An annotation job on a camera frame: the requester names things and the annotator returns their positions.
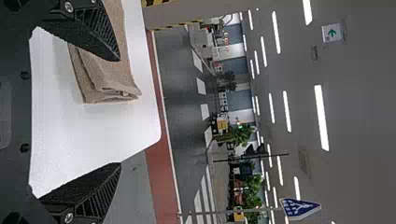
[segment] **folded towel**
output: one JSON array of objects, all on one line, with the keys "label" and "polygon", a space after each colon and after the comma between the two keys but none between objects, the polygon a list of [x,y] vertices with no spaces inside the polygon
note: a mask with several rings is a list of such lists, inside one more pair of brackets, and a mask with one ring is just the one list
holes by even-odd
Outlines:
[{"label": "folded towel", "polygon": [[134,83],[128,57],[121,0],[104,1],[120,49],[120,62],[108,62],[69,44],[78,85],[87,104],[136,100],[142,94]]}]

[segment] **blue traffic sign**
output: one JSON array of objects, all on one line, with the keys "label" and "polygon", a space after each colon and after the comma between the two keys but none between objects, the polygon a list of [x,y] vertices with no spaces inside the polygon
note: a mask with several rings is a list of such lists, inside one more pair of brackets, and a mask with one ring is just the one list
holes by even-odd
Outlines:
[{"label": "blue traffic sign", "polygon": [[309,217],[321,209],[320,203],[298,201],[296,199],[280,199],[283,211],[290,221]]}]

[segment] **ceiling light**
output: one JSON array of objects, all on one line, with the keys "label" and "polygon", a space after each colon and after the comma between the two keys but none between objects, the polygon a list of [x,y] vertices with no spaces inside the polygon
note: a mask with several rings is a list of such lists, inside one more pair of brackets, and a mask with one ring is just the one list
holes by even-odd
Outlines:
[{"label": "ceiling light", "polygon": [[301,200],[300,183],[297,176],[294,177],[294,189],[296,191],[296,199]]},{"label": "ceiling light", "polygon": [[288,100],[288,93],[286,91],[283,91],[283,102],[285,104],[286,126],[288,128],[288,132],[291,133],[289,100]]},{"label": "ceiling light", "polygon": [[247,14],[248,14],[248,22],[250,23],[250,30],[253,30],[253,19],[251,16],[251,11],[249,10]]},{"label": "ceiling light", "polygon": [[274,105],[273,105],[273,102],[272,102],[272,94],[271,93],[268,94],[268,98],[269,98],[269,101],[270,101],[271,121],[273,123],[275,123]]},{"label": "ceiling light", "polygon": [[257,50],[254,50],[254,61],[256,62],[257,75],[260,74],[259,56],[257,55]]},{"label": "ceiling light", "polygon": [[277,207],[277,194],[276,194],[276,188],[275,187],[273,187],[273,194],[274,194],[275,207]]},{"label": "ceiling light", "polygon": [[320,85],[315,86],[315,99],[317,101],[320,143],[323,150],[329,151],[329,136],[327,134],[326,115],[324,111],[323,92]]},{"label": "ceiling light", "polygon": [[271,185],[270,185],[270,176],[268,175],[268,171],[265,172],[265,179],[267,180],[267,189],[268,191],[270,191]]},{"label": "ceiling light", "polygon": [[312,21],[312,8],[311,0],[303,0],[304,15],[305,15],[305,25],[309,25]]},{"label": "ceiling light", "polygon": [[259,97],[256,96],[256,110],[257,110],[257,115],[260,115],[260,104],[259,104]]},{"label": "ceiling light", "polygon": [[254,75],[254,66],[253,66],[253,60],[251,60],[251,59],[250,59],[250,69],[251,69],[251,76],[254,79],[254,77],[255,77],[255,75]]},{"label": "ceiling light", "polygon": [[264,60],[264,66],[267,66],[267,53],[265,52],[265,44],[264,37],[260,37],[260,41],[262,42],[262,59]]},{"label": "ceiling light", "polygon": [[272,157],[271,157],[271,146],[269,145],[269,144],[267,144],[267,150],[268,150],[268,161],[270,162],[270,168],[272,168],[273,167],[273,164],[272,164]]},{"label": "ceiling light", "polygon": [[276,42],[276,52],[277,52],[277,54],[280,54],[279,31],[277,29],[277,18],[276,18],[276,12],[275,11],[273,11],[272,17],[273,17],[274,34],[275,34],[275,42]]},{"label": "ceiling light", "polygon": [[277,159],[277,170],[279,171],[279,182],[280,185],[283,186],[282,163],[280,161],[280,157],[276,157],[276,159]]}]

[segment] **white tabletop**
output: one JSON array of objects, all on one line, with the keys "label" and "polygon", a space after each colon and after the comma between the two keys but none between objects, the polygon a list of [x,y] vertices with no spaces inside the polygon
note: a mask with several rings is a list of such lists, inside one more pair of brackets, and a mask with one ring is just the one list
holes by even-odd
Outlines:
[{"label": "white tabletop", "polygon": [[40,28],[31,44],[33,151],[29,183],[36,197],[109,162],[155,144],[161,126],[140,0],[123,0],[137,101],[85,105],[67,45]]}]

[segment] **white wall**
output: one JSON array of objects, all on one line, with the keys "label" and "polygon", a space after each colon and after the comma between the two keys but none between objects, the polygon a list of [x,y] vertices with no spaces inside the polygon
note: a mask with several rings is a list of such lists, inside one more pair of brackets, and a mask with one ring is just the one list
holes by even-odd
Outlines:
[{"label": "white wall", "polygon": [[177,0],[143,8],[146,27],[154,29],[185,21],[208,19],[255,8],[257,0]]},{"label": "white wall", "polygon": [[222,20],[224,21],[224,23],[227,23],[230,21],[230,23],[228,23],[227,25],[235,25],[235,24],[241,23],[241,20],[239,19],[239,13],[227,15]]},{"label": "white wall", "polygon": [[218,51],[219,51],[219,55],[213,56],[213,61],[215,62],[232,59],[232,58],[244,57],[246,55],[244,43],[221,46],[218,47]]},{"label": "white wall", "polygon": [[242,123],[254,122],[254,113],[252,108],[228,112],[228,116],[230,117],[231,124],[236,124],[236,118],[239,118],[239,121]]},{"label": "white wall", "polygon": [[247,142],[247,146],[246,147],[236,147],[235,148],[235,155],[236,156],[241,156],[244,154],[245,150],[248,148],[248,146],[253,145],[253,149],[256,150],[256,148],[259,146],[257,141],[253,141],[253,142]]}]

